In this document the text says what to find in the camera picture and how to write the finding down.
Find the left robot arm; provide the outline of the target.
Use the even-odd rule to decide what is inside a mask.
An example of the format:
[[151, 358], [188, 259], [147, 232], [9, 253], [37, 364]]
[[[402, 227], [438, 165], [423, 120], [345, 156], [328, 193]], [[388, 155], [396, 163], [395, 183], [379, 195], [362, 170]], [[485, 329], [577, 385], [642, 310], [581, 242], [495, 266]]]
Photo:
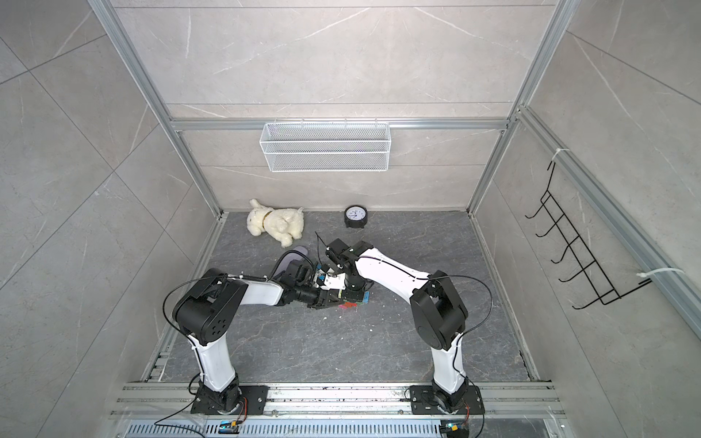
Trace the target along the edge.
[[293, 301], [310, 308], [341, 302], [346, 276], [332, 270], [312, 269], [293, 260], [272, 277], [230, 276], [211, 268], [177, 302], [173, 319], [192, 344], [199, 363], [200, 383], [194, 414], [240, 414], [244, 394], [232, 364], [226, 336], [242, 306], [285, 306]]

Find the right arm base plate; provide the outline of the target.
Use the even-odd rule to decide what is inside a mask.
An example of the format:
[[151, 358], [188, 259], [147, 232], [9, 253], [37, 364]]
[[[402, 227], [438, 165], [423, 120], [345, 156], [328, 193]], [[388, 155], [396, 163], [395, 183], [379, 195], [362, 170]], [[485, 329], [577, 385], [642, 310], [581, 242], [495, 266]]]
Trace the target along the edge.
[[414, 415], [481, 415], [485, 406], [475, 385], [463, 384], [457, 392], [448, 394], [437, 385], [412, 385], [405, 398]]

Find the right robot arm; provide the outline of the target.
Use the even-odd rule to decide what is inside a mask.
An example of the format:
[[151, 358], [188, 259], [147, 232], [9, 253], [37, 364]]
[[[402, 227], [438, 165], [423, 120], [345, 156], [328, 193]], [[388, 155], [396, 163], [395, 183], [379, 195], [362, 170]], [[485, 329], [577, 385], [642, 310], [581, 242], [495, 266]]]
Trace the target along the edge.
[[361, 293], [372, 282], [410, 305], [415, 329], [431, 348], [434, 403], [447, 414], [457, 412], [468, 387], [462, 360], [468, 311], [449, 276], [409, 268], [364, 241], [348, 246], [336, 239], [326, 256], [345, 275], [346, 292]]

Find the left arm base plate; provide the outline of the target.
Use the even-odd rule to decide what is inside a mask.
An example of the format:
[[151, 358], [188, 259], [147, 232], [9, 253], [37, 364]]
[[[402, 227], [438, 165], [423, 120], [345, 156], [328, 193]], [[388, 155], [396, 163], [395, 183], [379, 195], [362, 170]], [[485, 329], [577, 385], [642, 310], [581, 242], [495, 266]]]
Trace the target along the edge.
[[269, 387], [266, 385], [238, 385], [224, 392], [214, 392], [206, 386], [201, 386], [196, 393], [191, 413], [243, 414], [247, 406], [248, 415], [262, 415], [267, 404], [268, 391]]

